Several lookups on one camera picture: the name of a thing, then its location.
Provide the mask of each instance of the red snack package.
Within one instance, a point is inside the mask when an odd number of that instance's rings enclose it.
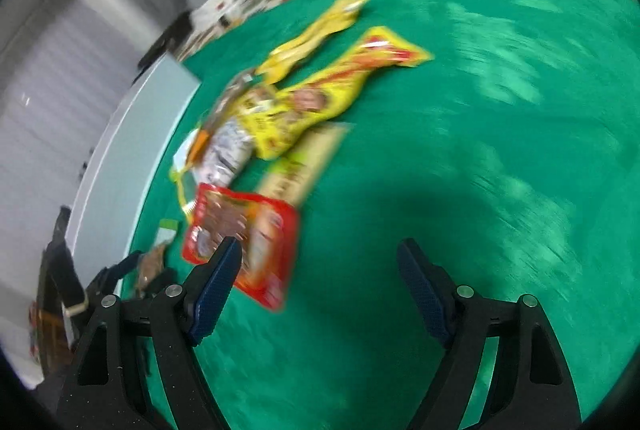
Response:
[[[295,208],[260,194],[203,183],[184,240],[183,259],[206,263],[226,236],[242,244],[242,267],[234,285],[267,309],[280,309],[298,242]]]

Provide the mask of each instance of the yellow plastic package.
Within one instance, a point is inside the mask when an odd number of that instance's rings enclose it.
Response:
[[[336,0],[299,36],[273,49],[255,70],[257,75],[263,75],[262,84],[271,85],[286,77],[290,69],[320,46],[325,38],[351,26],[368,1]]]
[[[369,28],[338,60],[306,80],[280,91],[263,86],[260,103],[245,103],[238,120],[254,137],[258,157],[274,159],[306,129],[346,111],[372,71],[391,65],[415,67],[432,58],[383,26]]]

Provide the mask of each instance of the orange package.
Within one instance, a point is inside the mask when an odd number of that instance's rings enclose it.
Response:
[[[260,194],[203,183],[182,257],[191,264],[206,263],[227,236],[242,245],[242,267],[234,285],[267,309],[280,309],[298,243],[295,208]]]

